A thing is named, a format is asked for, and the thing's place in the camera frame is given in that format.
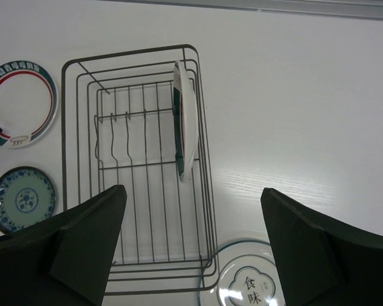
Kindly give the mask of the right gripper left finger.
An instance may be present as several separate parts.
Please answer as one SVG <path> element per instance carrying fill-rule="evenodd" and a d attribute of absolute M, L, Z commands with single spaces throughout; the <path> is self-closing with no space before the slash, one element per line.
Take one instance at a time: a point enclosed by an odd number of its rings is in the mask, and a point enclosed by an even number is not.
<path fill-rule="evenodd" d="M 0 305 L 101 305 L 126 208 L 114 185 L 0 236 Z"/>

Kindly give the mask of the white plate with chinese characters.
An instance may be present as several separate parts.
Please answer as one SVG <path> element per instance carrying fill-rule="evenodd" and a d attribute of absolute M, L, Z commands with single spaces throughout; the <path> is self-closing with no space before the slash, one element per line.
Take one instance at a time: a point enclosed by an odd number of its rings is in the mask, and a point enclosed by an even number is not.
<path fill-rule="evenodd" d="M 242 239 L 219 248 L 218 282 L 199 291 L 199 305 L 285 305 L 269 242 Z"/>

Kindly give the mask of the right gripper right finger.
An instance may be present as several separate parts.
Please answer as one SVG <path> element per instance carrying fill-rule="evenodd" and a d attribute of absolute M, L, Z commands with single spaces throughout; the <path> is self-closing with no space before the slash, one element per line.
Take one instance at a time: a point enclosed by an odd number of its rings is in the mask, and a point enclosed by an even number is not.
<path fill-rule="evenodd" d="M 383 305 L 383 236 L 273 188 L 261 208 L 287 305 Z"/>

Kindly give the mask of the blue floral small plate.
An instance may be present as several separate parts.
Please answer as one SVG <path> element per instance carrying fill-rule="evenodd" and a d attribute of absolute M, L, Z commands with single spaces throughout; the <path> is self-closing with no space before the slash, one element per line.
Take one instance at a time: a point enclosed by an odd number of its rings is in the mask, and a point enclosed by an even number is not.
<path fill-rule="evenodd" d="M 53 216 L 56 188 L 50 177 L 32 166 L 19 166 L 0 177 L 0 232 L 13 233 Z"/>

